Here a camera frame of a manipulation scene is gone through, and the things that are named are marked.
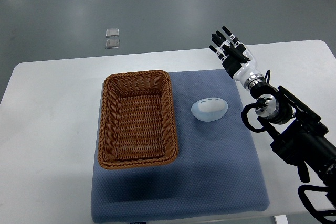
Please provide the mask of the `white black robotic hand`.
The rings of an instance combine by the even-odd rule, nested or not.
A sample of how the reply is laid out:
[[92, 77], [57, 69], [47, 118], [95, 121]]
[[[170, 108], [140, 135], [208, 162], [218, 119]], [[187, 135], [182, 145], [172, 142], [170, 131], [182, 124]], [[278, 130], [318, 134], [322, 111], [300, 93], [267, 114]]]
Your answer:
[[257, 69], [257, 62], [248, 49], [228, 28], [212, 34], [215, 44], [209, 49], [221, 60], [228, 75], [247, 88], [255, 80], [264, 81], [263, 74]]

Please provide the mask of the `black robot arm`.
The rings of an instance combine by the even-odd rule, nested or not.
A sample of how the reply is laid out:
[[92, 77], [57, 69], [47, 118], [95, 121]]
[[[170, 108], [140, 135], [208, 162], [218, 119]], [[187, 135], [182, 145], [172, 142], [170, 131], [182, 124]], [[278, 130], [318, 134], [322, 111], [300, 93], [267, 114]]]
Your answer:
[[244, 83], [256, 100], [241, 112], [243, 124], [252, 132], [267, 132], [273, 139], [271, 149], [287, 164], [297, 167], [302, 185], [298, 195], [306, 210], [320, 223], [332, 223], [335, 210], [315, 209], [307, 191], [325, 193], [335, 205], [335, 146], [325, 135], [328, 128], [321, 117], [282, 86], [269, 83], [265, 76], [251, 73]]

